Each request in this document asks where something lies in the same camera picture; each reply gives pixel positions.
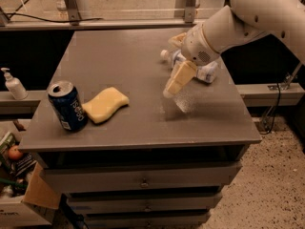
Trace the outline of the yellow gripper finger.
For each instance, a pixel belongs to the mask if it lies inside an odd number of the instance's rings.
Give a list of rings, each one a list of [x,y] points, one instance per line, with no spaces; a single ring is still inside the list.
[[[167,98],[174,97],[185,85],[196,75],[196,65],[189,60],[176,63],[173,67],[171,77],[168,80],[163,95]]]
[[[176,36],[171,37],[168,40],[168,43],[176,48],[178,48],[179,50],[181,50],[184,46],[184,39],[186,37],[186,33],[182,32]]]

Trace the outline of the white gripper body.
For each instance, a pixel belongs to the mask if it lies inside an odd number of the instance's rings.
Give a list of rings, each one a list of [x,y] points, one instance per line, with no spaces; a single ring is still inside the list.
[[[182,39],[181,53],[197,66],[208,65],[220,56],[207,42],[202,24],[197,24],[186,32]]]

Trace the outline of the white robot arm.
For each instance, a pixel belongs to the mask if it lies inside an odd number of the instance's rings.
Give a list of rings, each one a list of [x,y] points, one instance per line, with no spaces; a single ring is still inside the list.
[[[173,67],[163,94],[175,96],[196,76],[198,67],[267,34],[305,64],[305,6],[299,0],[230,0],[209,19],[169,40],[185,60]]]

